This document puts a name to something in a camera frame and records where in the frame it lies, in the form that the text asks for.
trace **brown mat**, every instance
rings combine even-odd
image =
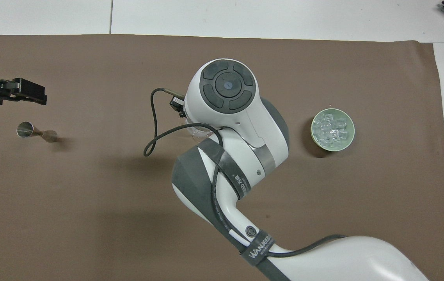
[[[239,208],[298,249],[332,233],[386,240],[444,280],[444,124],[431,44],[161,36],[0,36],[0,78],[46,87],[48,105],[0,107],[0,280],[264,280],[177,199],[187,132],[142,149],[149,93],[185,91],[205,62],[255,73],[281,111],[290,157]],[[156,99],[159,131],[181,123]],[[309,135],[327,107],[349,113],[352,145],[326,153]],[[62,141],[20,139],[31,121]]]

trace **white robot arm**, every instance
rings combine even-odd
[[[175,193],[270,280],[427,281],[406,256],[382,240],[332,235],[289,251],[236,208],[239,199],[288,157],[289,148],[286,123],[260,97],[247,66],[233,59],[202,66],[190,82],[183,110],[189,122],[209,124],[218,136],[177,158]]]

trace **metal jigger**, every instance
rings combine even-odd
[[[57,141],[57,133],[54,130],[38,130],[33,124],[30,122],[22,122],[17,126],[17,135],[19,137],[34,137],[35,135],[39,135],[42,139],[45,139],[46,142],[56,142]]]

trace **white floor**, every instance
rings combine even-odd
[[[161,34],[435,43],[444,112],[440,0],[0,0],[0,34]]]

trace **velcro strap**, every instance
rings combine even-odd
[[[275,243],[274,238],[265,231],[259,231],[255,239],[248,245],[241,256],[252,266],[256,267],[267,255]]]
[[[238,199],[245,197],[251,187],[248,179],[236,164],[236,161],[227,153],[227,151],[212,139],[205,139],[199,144],[199,147],[208,157],[217,165],[224,177],[229,181],[238,195]]]

